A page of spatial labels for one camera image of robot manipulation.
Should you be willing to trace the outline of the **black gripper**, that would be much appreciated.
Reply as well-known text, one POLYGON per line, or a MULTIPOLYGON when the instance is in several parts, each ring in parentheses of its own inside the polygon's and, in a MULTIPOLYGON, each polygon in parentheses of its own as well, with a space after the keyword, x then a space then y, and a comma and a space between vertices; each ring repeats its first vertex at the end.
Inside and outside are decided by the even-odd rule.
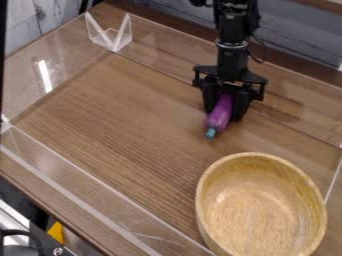
POLYGON ((211 113, 221 93, 235 95, 232 121, 237 122, 249 107, 249 101, 264 98, 267 79, 248 69, 248 42, 219 41, 215 65, 195 65, 192 85, 201 90, 204 112, 211 113))

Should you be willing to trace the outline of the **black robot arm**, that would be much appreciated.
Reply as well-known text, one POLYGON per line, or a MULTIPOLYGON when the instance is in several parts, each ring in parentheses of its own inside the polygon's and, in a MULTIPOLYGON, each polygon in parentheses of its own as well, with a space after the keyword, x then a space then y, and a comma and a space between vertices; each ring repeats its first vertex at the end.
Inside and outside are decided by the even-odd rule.
POLYGON ((240 121, 253 100, 261 101, 268 80, 248 69, 248 49, 259 28, 257 0, 188 0, 213 10, 217 58, 215 65, 195 65, 192 85, 201 90, 204 111, 213 112, 223 94, 232 97, 231 121, 240 121))

